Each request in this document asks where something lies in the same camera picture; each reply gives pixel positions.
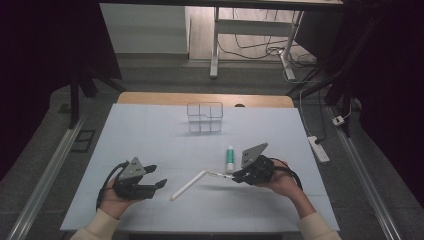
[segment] gray floor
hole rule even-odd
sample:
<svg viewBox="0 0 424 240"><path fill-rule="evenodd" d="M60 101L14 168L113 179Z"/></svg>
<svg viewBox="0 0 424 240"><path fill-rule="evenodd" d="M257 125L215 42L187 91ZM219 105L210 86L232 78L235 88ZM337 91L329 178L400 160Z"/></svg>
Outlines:
<svg viewBox="0 0 424 240"><path fill-rule="evenodd" d="M129 63L120 59L120 63ZM137 60L131 66L142 64ZM199 92L229 94L285 95L293 87L284 81L281 65L265 63L223 63L219 78L209 79L207 63L167 60L157 63L147 60L145 67L123 67L122 85L132 91ZM306 69L296 69L299 78ZM100 93L95 98L82 130L94 132L91 145L77 142L71 151L32 225L27 239L69 239L72 233L59 230L73 195L90 160L108 112L118 93L96 81ZM331 204L340 225L343 239L386 239L380 223L368 203L358 178L331 124L324 106L319 105L317 94L302 101L302 109L308 129L322 137L320 109L323 110L327 138L322 145L331 162L318 164ZM69 124L69 89L56 91L51 98L49 112L33 139L17 160L9 174L0 183L0 239L5 239L18 218L28 197L48 164ZM424 239L424 211L396 174L390 162L364 133L358 122L360 111L354 106L351 114L352 140L358 147L378 192L389 208L403 239ZM142 239L157 239L145 235ZM117 233L114 239L128 239L125 233ZM298 234L284 234L283 239L300 239Z"/></svg>

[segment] black curtain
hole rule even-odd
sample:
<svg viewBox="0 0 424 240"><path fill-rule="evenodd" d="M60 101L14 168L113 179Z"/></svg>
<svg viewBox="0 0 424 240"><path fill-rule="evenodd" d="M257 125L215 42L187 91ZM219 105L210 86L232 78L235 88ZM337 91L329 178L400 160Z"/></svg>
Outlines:
<svg viewBox="0 0 424 240"><path fill-rule="evenodd" d="M353 71L353 94L363 105L362 127L421 206L424 206L423 9L422 1L393 1Z"/></svg>
<svg viewBox="0 0 424 240"><path fill-rule="evenodd" d="M85 68L121 78L97 2L0 2L1 178L44 118L52 92Z"/></svg>

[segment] white rod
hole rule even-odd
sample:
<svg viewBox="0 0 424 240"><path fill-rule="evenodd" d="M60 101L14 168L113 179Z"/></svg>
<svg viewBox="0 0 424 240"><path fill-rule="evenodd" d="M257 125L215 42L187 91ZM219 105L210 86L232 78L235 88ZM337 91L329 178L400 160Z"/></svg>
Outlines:
<svg viewBox="0 0 424 240"><path fill-rule="evenodd" d="M171 196L171 201L174 201L178 196L181 195L185 190L187 190L191 185L193 185L197 180L199 180L203 175L206 174L205 170L202 170L197 176L190 180L184 187L180 188L174 195Z"/></svg>

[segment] white sleeve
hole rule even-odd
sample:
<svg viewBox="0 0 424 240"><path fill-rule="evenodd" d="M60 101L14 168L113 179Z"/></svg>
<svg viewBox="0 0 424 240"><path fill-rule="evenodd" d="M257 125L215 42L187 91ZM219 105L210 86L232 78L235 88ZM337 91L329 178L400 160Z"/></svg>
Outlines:
<svg viewBox="0 0 424 240"><path fill-rule="evenodd" d="M319 212L302 218L299 229L304 240L340 240L336 231L331 230Z"/></svg>
<svg viewBox="0 0 424 240"><path fill-rule="evenodd" d="M71 240L106 240L112 239L113 233L119 225L120 220L115 219L101 209L87 227L79 229Z"/></svg>

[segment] table surface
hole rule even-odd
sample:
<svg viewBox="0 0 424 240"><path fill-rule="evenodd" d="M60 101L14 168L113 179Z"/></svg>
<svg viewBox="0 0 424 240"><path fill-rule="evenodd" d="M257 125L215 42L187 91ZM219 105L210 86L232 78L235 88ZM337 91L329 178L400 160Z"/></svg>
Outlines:
<svg viewBox="0 0 424 240"><path fill-rule="evenodd" d="M163 99L165 95L156 96ZM186 100L192 99L191 94L186 96ZM241 151L263 142L269 144L263 154L288 161L316 209L333 229L339 229L297 109L224 107L220 132L189 133L187 106L150 105L150 102L123 104L123 99L112 107L62 230L76 230L88 224L95 213L98 189L112 168L139 157L144 166L158 166L154 173L142 179L142 184L154 184L164 178L168 182L153 199L131 206L122 216L120 230L145 233L298 231L297 212L287 198L228 179L206 175L170 201L172 194L203 169L224 172L228 145L233 145L236 169L240 169Z"/></svg>

